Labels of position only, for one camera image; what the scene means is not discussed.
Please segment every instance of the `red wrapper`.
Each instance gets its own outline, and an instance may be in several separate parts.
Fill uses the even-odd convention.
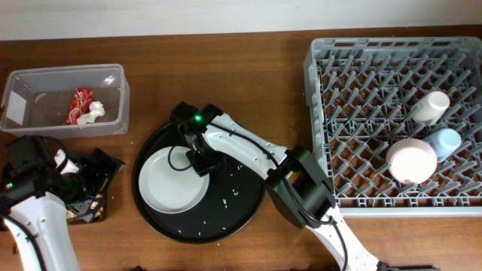
[[[72,99],[67,121],[63,125],[77,124],[77,119],[87,111],[90,102],[92,102],[92,90],[78,88],[75,92],[74,98]]]

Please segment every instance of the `wire rack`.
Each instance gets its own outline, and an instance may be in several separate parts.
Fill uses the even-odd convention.
[[[345,215],[482,215],[481,48],[476,38],[313,41],[304,63],[313,153]],[[444,116],[412,121],[412,106],[434,90],[450,97]],[[389,146],[443,128],[459,132],[460,148],[422,184],[394,180]]]

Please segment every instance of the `wooden table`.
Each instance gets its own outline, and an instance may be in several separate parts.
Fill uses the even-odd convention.
[[[0,42],[0,86],[17,69],[120,63],[130,84],[126,135],[66,140],[79,154],[99,147],[127,167],[110,186],[108,218],[70,226],[82,270],[326,269],[333,257],[308,230],[293,227],[266,197],[253,219],[217,243],[185,245],[151,229],[133,202],[133,162],[149,135],[181,100],[216,104],[268,141],[311,146],[302,63],[321,37],[476,35],[480,26],[346,29],[236,35],[186,35]],[[0,134],[0,145],[14,139]],[[373,255],[391,266],[482,267],[482,218],[348,219]],[[0,233],[0,269],[22,269],[10,233]]]

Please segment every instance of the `white background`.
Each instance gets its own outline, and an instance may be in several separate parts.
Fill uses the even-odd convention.
[[[0,40],[482,23],[482,0],[1,0]]]

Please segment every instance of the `light blue cup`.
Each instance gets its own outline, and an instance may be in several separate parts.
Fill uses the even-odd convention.
[[[445,161],[462,144],[462,138],[454,129],[441,129],[423,139],[434,148],[438,162]]]

